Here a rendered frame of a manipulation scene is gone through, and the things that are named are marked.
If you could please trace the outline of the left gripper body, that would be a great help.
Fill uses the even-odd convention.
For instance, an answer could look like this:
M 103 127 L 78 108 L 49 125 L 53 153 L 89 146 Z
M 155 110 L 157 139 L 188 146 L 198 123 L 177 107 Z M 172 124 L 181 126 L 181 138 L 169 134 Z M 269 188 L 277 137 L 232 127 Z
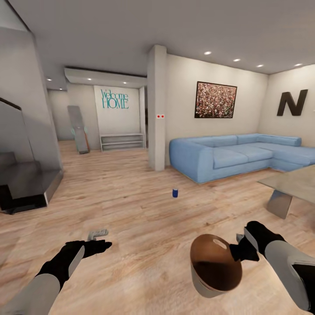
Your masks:
M 91 246 L 90 253 L 88 255 L 92 256 L 96 253 L 103 253 L 105 252 L 105 239 L 104 240 L 97 240 L 97 241 L 88 241 Z

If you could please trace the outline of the trash can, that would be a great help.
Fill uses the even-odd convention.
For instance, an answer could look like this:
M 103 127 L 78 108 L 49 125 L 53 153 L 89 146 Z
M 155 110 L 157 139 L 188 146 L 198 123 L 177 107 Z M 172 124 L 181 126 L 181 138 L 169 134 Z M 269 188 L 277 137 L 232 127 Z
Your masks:
M 213 240 L 224 243 L 224 249 Z M 242 263 L 235 262 L 230 244 L 213 234 L 198 236 L 190 247 L 192 281 L 205 298 L 214 298 L 236 289 L 242 280 Z

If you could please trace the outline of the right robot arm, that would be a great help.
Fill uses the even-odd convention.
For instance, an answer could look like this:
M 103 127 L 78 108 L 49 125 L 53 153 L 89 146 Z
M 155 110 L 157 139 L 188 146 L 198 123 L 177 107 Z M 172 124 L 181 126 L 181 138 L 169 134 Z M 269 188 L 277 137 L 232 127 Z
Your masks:
M 232 256 L 259 261 L 257 251 L 266 257 L 294 303 L 315 315 L 315 258 L 285 242 L 259 222 L 249 222 L 245 234 L 236 234 L 237 245 L 230 244 Z

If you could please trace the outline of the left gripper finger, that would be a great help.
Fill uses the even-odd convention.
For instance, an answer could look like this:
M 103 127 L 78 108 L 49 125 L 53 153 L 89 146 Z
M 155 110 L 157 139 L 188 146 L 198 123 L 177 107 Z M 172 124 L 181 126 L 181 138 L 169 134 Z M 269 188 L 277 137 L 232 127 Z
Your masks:
M 105 242 L 105 250 L 112 245 L 112 242 Z

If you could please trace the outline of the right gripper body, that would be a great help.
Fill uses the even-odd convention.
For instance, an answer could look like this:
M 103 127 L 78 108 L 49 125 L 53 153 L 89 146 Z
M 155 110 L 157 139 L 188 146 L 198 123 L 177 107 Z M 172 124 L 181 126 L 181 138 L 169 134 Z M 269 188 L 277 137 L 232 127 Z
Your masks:
M 252 260 L 252 261 L 259 261 L 259 256 L 256 252 L 251 252 L 248 249 L 245 249 L 243 247 L 242 239 L 241 241 L 237 244 L 230 244 L 230 250 L 232 253 L 233 258 L 237 258 L 240 260 Z

